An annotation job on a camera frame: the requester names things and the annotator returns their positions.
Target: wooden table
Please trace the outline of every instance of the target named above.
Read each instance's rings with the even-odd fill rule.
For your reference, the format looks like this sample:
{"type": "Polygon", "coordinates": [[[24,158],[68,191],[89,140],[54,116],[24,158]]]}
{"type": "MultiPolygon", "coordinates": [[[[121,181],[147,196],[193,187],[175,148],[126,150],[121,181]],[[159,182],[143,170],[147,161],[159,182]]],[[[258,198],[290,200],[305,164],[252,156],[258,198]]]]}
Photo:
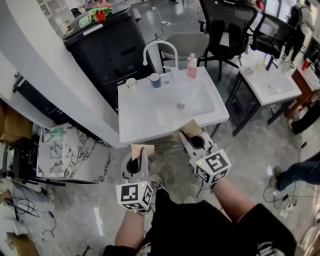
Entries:
{"type": "Polygon", "coordinates": [[[292,74],[292,79],[299,87],[302,95],[300,95],[293,106],[288,107],[285,111],[284,115],[286,118],[291,118],[293,112],[299,107],[306,107],[313,100],[319,97],[320,87],[319,81],[316,75],[310,71],[302,71],[300,67],[298,67],[292,74]]]}

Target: pink liquid bottle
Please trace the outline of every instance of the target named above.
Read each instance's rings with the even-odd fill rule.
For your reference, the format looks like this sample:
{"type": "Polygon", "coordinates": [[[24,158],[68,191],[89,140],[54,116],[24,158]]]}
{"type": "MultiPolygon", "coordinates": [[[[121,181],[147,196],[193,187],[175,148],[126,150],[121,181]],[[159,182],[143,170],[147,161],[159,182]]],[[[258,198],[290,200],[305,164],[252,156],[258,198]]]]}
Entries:
{"type": "Polygon", "coordinates": [[[186,68],[186,74],[188,77],[194,79],[197,75],[197,58],[194,53],[191,53],[188,57],[188,64],[186,68]]]}

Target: faucet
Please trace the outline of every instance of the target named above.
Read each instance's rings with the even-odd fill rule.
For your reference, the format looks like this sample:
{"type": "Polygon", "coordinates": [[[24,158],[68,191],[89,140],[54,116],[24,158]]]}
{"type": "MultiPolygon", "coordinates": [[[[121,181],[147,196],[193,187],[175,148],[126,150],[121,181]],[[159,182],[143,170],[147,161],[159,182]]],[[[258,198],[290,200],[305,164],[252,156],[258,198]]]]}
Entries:
{"type": "Polygon", "coordinates": [[[163,66],[165,69],[170,69],[170,70],[179,70],[178,68],[178,52],[177,52],[177,48],[170,42],[167,41],[163,41],[163,40],[156,40],[156,41],[152,41],[150,43],[148,43],[145,48],[143,49],[143,65],[146,66],[148,64],[147,62],[147,49],[150,46],[153,46],[155,44],[165,44],[167,46],[170,46],[173,49],[174,52],[174,61],[175,61],[175,67],[168,67],[168,66],[163,66]]]}

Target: white marker cube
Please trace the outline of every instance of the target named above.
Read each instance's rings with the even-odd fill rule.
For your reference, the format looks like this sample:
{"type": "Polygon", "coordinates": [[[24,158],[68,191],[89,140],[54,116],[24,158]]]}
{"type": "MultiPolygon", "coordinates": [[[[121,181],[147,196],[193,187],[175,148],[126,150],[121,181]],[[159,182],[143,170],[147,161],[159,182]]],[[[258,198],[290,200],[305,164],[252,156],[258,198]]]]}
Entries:
{"type": "Polygon", "coordinates": [[[227,175],[231,162],[226,152],[220,149],[195,161],[194,173],[211,185],[227,175]]]}
{"type": "Polygon", "coordinates": [[[116,186],[118,204],[127,210],[148,210],[153,189],[147,181],[116,186]]]}

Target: gray floor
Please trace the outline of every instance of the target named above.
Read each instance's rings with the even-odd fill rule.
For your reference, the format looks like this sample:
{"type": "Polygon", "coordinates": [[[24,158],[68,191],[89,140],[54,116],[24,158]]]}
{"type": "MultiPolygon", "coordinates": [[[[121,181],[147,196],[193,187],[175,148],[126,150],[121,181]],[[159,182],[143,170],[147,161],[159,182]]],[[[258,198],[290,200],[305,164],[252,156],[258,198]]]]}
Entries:
{"type": "MultiPolygon", "coordinates": [[[[175,32],[197,31],[199,24],[196,9],[192,3],[185,2],[184,8],[181,3],[169,5],[164,1],[156,0],[135,4],[142,16],[139,25],[145,41],[153,40],[155,38],[154,33],[162,33],[158,12],[151,10],[151,7],[155,5],[158,5],[157,9],[163,21],[172,24],[194,21],[194,23],[177,24],[169,27],[162,26],[164,33],[161,37],[163,39],[175,32]]],[[[161,72],[157,47],[151,49],[150,55],[155,68],[161,72]]],[[[261,61],[263,58],[263,53],[250,51],[249,55],[243,56],[243,64],[256,64],[258,60],[261,61]]],[[[186,63],[181,62],[179,65],[182,69],[186,66],[186,63]]],[[[208,63],[208,72],[221,96],[225,99],[233,84],[237,70],[225,65],[221,82],[216,80],[218,76],[217,61],[208,63]]],[[[225,150],[232,162],[233,166],[228,179],[254,202],[263,203],[292,231],[299,242],[314,221],[319,200],[313,197],[296,197],[297,205],[295,209],[289,213],[287,218],[281,217],[280,211],[285,207],[285,203],[279,209],[276,209],[273,203],[267,203],[263,198],[264,190],[268,186],[266,169],[268,166],[274,167],[277,165],[285,169],[292,163],[297,162],[300,146],[305,141],[308,142],[307,146],[300,152],[301,160],[305,160],[319,151],[320,136],[316,133],[320,130],[320,121],[317,121],[302,135],[295,136],[289,130],[287,121],[283,116],[268,126],[267,119],[269,116],[270,113],[267,110],[257,113],[236,137],[232,136],[234,128],[227,121],[221,125],[214,137],[214,142],[225,150]]],[[[87,245],[93,248],[88,255],[98,255],[104,246],[114,242],[125,213],[117,205],[115,184],[119,181],[120,163],[128,152],[128,149],[113,149],[110,151],[112,161],[108,168],[108,182],[92,185],[67,184],[66,187],[55,187],[56,202],[54,205],[36,204],[36,208],[39,210],[52,210],[55,215],[57,220],[54,231],[55,237],[47,232],[45,234],[46,241],[40,239],[43,230],[52,228],[54,225],[53,220],[47,213],[41,214],[40,218],[27,216],[26,214],[22,216],[40,255],[81,255],[87,245]]],[[[188,196],[196,198],[201,182],[191,173],[188,158],[181,147],[158,152],[152,157],[150,167],[152,173],[159,174],[163,178],[165,186],[175,202],[182,203],[188,196]]],[[[283,193],[278,193],[275,196],[278,198],[285,194],[292,195],[293,190],[294,186],[292,185],[283,193]]],[[[295,195],[316,196],[316,193],[304,182],[298,182],[295,195]]],[[[274,195],[267,190],[265,197],[267,200],[272,200],[274,195]]],[[[219,203],[208,189],[203,190],[196,198],[197,201],[203,199],[219,208],[219,203]]],[[[145,218],[146,231],[150,228],[151,219],[152,213],[149,213],[145,218]]]]}

